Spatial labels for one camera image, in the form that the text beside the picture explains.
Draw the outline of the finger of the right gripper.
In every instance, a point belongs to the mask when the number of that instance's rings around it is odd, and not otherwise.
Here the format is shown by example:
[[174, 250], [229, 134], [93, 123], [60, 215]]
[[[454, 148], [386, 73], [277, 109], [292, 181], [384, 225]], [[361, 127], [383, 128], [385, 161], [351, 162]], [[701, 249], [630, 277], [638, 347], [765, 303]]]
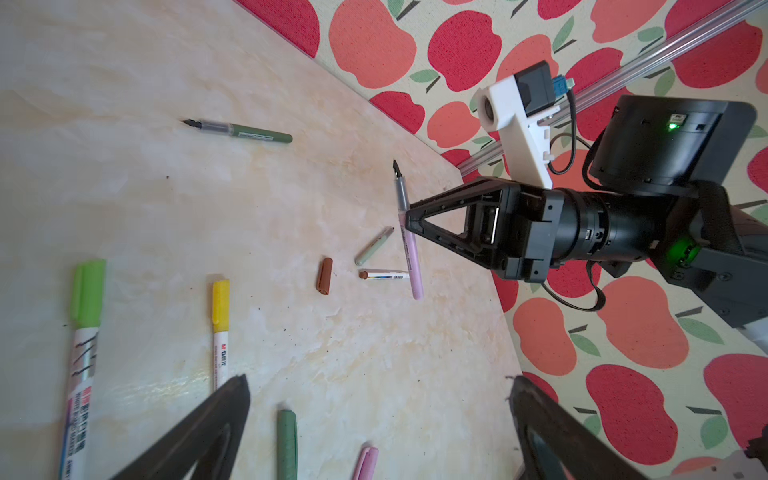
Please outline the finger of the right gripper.
[[451, 232], [429, 221], [433, 214], [412, 209], [406, 214], [407, 229], [488, 270], [504, 268], [504, 252], [497, 243], [497, 209], [466, 209], [464, 227]]
[[448, 211], [472, 206], [485, 201], [494, 202], [504, 182], [495, 178], [480, 178], [472, 183], [447, 190], [413, 203], [405, 213], [408, 222], [420, 222], [424, 218]]

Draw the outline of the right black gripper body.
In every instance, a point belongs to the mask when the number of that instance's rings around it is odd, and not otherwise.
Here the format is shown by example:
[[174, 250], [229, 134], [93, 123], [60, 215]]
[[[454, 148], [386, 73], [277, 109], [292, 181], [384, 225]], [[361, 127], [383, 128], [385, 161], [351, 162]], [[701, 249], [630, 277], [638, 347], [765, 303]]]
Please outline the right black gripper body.
[[543, 282], [556, 250], [564, 194], [508, 180], [465, 186], [462, 252], [505, 280]]

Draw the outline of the white pen black print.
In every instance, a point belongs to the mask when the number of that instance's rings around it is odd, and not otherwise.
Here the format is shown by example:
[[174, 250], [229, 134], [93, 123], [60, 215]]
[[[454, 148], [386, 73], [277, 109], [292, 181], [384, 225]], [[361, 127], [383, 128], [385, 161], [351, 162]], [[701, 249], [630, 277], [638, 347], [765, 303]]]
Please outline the white pen black print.
[[410, 274], [403, 271], [360, 270], [358, 274], [363, 280], [400, 280], [410, 278]]

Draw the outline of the pink pen cap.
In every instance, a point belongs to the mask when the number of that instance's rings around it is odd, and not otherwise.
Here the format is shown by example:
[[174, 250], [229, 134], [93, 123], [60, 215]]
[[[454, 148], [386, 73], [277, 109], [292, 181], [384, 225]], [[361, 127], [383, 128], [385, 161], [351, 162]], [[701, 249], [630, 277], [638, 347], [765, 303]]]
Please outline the pink pen cap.
[[360, 451], [352, 479], [372, 480], [375, 473], [378, 457], [379, 450], [376, 447], [363, 447]]

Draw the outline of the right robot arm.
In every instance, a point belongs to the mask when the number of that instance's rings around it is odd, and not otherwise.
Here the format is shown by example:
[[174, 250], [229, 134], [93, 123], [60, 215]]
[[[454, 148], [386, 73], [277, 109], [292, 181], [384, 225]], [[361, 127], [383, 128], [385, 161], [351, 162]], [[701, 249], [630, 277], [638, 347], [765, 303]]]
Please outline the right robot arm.
[[723, 180], [756, 120], [744, 102], [624, 96], [587, 152], [588, 191], [512, 173], [414, 203], [405, 228], [505, 280], [571, 260], [612, 276], [650, 260], [729, 326], [767, 344], [767, 228]]

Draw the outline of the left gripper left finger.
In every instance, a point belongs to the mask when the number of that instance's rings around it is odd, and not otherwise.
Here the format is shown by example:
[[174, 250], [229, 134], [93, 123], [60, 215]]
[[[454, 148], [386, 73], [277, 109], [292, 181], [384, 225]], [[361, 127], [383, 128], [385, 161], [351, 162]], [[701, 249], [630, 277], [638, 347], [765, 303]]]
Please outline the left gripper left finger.
[[250, 403], [247, 377], [230, 378], [115, 477], [228, 479]]

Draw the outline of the grey-green pen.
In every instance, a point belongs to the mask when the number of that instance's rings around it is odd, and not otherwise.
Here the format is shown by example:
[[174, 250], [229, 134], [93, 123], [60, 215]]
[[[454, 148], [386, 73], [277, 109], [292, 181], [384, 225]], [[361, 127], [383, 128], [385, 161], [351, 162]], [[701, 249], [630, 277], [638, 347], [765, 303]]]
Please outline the grey-green pen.
[[394, 232], [393, 226], [385, 227], [374, 239], [372, 239], [354, 258], [356, 266], [364, 265], [390, 238]]

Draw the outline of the dark green pen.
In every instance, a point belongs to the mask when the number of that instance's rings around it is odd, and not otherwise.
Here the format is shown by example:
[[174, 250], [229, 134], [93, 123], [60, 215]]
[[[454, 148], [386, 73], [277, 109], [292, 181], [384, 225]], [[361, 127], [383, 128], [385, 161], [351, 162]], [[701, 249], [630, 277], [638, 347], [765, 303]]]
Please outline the dark green pen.
[[290, 144], [293, 142], [293, 136], [290, 134], [264, 130], [240, 124], [195, 119], [184, 119], [182, 120], [182, 123], [201, 132], [224, 135], [232, 138], [276, 142], [282, 144]]

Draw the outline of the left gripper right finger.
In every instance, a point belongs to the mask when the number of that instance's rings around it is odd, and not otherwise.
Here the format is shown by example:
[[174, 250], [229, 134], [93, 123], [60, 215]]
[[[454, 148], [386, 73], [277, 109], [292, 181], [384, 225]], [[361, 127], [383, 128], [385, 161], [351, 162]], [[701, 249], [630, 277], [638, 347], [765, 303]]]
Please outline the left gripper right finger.
[[514, 378], [508, 403], [523, 457], [523, 479], [644, 477], [525, 376]]

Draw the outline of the right aluminium corner post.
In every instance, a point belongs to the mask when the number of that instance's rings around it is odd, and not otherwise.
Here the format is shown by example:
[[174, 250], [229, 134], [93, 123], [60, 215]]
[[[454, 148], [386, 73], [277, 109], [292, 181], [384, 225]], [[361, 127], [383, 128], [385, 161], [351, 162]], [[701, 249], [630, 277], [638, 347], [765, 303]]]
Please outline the right aluminium corner post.
[[576, 87], [576, 135], [560, 116], [563, 139], [551, 179], [586, 189], [580, 169], [586, 148], [607, 126], [623, 95], [736, 100], [752, 104], [757, 120], [726, 185], [767, 188], [767, 4], [764, 1], [675, 1], [664, 21], [639, 32], [645, 47], [626, 64], [613, 48], [597, 50], [568, 72]]

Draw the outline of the white pen light green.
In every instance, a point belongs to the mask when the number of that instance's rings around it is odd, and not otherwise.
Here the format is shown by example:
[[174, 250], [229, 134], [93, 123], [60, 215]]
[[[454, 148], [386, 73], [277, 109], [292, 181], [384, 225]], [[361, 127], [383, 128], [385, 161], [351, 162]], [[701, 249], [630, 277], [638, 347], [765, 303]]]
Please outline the white pen light green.
[[106, 262], [102, 259], [83, 262], [74, 273], [70, 317], [75, 331], [59, 466], [61, 479], [85, 477], [105, 273]]

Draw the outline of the yellow-tipped white pen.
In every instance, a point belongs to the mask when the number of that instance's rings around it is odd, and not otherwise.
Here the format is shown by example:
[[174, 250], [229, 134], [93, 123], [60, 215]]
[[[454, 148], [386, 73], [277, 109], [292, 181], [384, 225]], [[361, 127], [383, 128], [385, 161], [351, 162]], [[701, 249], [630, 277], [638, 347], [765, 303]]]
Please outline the yellow-tipped white pen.
[[219, 389], [229, 379], [229, 313], [230, 281], [216, 281], [212, 285], [211, 311], [215, 389]]

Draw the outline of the dark green pen cap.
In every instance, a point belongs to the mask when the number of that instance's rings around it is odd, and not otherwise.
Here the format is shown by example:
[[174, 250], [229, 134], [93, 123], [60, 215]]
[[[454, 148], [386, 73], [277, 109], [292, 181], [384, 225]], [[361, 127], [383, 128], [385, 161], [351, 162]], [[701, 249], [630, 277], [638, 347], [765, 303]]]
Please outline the dark green pen cap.
[[297, 417], [292, 410], [282, 409], [277, 414], [276, 468], [278, 480], [298, 479]]

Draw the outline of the brown pen cap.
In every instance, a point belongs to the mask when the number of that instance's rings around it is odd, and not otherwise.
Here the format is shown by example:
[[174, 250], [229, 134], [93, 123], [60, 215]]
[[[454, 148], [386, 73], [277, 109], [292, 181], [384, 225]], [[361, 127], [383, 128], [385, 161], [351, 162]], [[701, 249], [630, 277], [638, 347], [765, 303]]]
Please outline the brown pen cap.
[[316, 279], [316, 289], [322, 295], [328, 295], [330, 293], [330, 285], [333, 274], [333, 259], [325, 257], [318, 270]]

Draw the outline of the pink pen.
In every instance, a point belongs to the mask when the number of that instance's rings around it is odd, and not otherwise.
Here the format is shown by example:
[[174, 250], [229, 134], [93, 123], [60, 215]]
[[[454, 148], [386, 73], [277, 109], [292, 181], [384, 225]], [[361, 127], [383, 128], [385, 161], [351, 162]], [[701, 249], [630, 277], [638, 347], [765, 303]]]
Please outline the pink pen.
[[424, 289], [418, 258], [416, 236], [413, 232], [406, 228], [406, 212], [408, 211], [410, 204], [408, 200], [405, 177], [402, 175], [396, 160], [393, 161], [392, 166], [395, 174], [395, 191], [398, 204], [398, 218], [401, 228], [401, 236], [407, 261], [412, 295], [415, 300], [422, 300], [424, 298]]

